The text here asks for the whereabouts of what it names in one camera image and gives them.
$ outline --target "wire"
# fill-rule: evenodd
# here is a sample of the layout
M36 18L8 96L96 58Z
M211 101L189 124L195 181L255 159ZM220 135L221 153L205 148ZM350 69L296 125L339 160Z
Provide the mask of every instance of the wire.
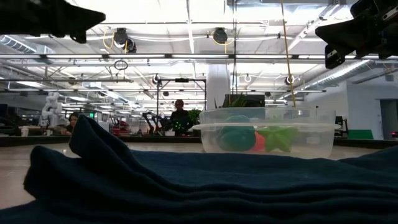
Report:
M280 6L282 8L282 22L284 25L284 39L285 39L285 48L286 48L286 59L287 59L287 72L289 74L289 83L290 83L290 93L292 94L293 99L293 107L296 108L296 98L294 96L294 89L293 89L293 78L292 73L290 72L290 60L289 60L289 47L287 46L287 38L286 38L286 25L285 25L285 11L284 11L284 0L280 0Z
M103 43L104 43L104 47L106 47L107 49L111 49L112 47L113 47L113 41L114 41L114 33L115 32L113 32L112 33L112 44L111 44L111 46L108 46L108 45L106 45L106 43L105 43L105 37L106 37L106 32L107 32L108 30L106 30L105 32L104 32L104 37L102 38L102 41L103 41Z
M234 77L235 77L235 89L238 94L238 71L236 69L236 39L238 38L238 26L236 21L236 11L238 9L237 0L234 0L235 7L233 9L233 34L234 34Z

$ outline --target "white robot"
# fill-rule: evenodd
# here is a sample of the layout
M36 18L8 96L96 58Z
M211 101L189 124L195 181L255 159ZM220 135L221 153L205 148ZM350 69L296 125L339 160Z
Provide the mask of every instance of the white robot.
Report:
M45 98L45 105L42 110L40 121L41 126L56 126L58 124L58 115L62 113L62 104L58 102L59 93L50 92Z

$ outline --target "red object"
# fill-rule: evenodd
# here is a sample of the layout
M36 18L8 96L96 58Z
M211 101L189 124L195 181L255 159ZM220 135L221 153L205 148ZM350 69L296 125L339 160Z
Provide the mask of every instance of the red object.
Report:
M262 137L259 133L255 132L256 144L250 151L252 152L265 152L266 151L266 139Z
M112 134L114 134L115 136L130 134L129 124L127 124L124 121L118 121L118 122L120 122L120 124L115 124L112 126L111 128Z

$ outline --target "clear plastic bin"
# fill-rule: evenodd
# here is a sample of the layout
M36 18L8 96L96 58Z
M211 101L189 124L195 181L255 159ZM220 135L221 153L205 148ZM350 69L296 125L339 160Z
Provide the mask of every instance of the clear plastic bin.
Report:
M206 152L328 157L335 111L308 108L221 108L200 113Z

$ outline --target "star-shaped toy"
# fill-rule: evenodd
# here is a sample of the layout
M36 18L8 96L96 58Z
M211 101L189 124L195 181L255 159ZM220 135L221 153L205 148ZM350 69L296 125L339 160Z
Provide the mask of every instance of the star-shaped toy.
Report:
M290 152L290 146L299 133L295 127L267 127L256 130L266 139L266 151L280 149L283 152Z

